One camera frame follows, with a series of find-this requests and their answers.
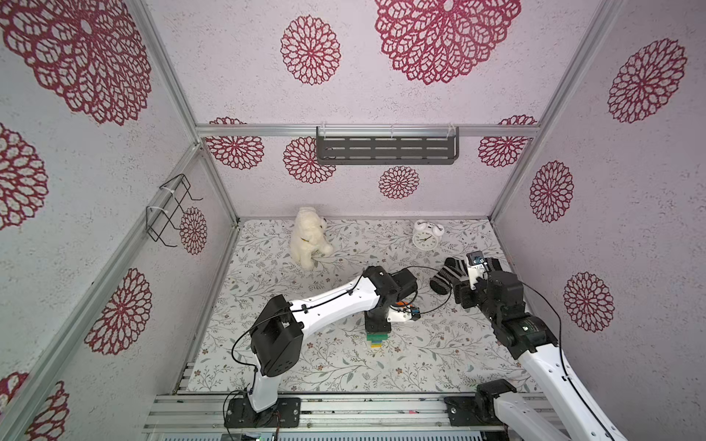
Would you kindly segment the green long lego brick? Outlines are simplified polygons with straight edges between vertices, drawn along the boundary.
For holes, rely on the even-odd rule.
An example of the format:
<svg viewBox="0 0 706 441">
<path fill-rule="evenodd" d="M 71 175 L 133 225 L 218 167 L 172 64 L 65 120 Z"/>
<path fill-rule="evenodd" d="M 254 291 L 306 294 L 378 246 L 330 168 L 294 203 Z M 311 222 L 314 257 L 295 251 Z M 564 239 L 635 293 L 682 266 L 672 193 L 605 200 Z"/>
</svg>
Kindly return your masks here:
<svg viewBox="0 0 706 441">
<path fill-rule="evenodd" d="M 386 333 L 367 334 L 366 338 L 369 342 L 382 342 L 382 341 L 385 341 L 389 338 L 389 334 L 386 334 Z"/>
</svg>

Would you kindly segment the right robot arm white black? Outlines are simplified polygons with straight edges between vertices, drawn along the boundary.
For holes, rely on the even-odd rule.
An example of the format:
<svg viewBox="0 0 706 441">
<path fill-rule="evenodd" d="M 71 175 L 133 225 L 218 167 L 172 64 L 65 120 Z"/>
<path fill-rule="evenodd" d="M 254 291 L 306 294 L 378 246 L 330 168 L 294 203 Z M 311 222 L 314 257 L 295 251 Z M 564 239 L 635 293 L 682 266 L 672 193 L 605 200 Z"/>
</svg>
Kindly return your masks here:
<svg viewBox="0 0 706 441">
<path fill-rule="evenodd" d="M 496 340 L 540 386 L 564 428 L 558 429 L 531 408 L 505 380 L 477 388 L 478 411 L 524 440 L 625 439 L 570 367 L 561 338 L 526 311 L 525 288 L 513 273 L 475 265 L 468 268 L 468 279 L 454 294 L 461 307 L 483 312 Z"/>
</svg>

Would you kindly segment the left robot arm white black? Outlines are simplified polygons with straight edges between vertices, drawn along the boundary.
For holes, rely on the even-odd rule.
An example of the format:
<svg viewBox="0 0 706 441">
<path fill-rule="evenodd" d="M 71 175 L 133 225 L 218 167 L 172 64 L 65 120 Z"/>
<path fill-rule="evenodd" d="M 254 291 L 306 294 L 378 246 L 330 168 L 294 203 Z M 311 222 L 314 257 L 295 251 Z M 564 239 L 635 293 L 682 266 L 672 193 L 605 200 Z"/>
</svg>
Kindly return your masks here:
<svg viewBox="0 0 706 441">
<path fill-rule="evenodd" d="M 253 384 L 224 402 L 224 427 L 298 426 L 301 401 L 279 398 L 279 384 L 298 363 L 306 340 L 361 312 L 367 341 L 379 347 L 391 334 L 393 323 L 420 318 L 416 307 L 403 303 L 417 294 L 417 279 L 409 270 L 389 273 L 381 266 L 369 266 L 353 281 L 317 296 L 299 301 L 282 295 L 270 299 L 243 334 L 250 338 L 256 356 L 253 363 L 241 363 L 253 369 Z"/>
</svg>

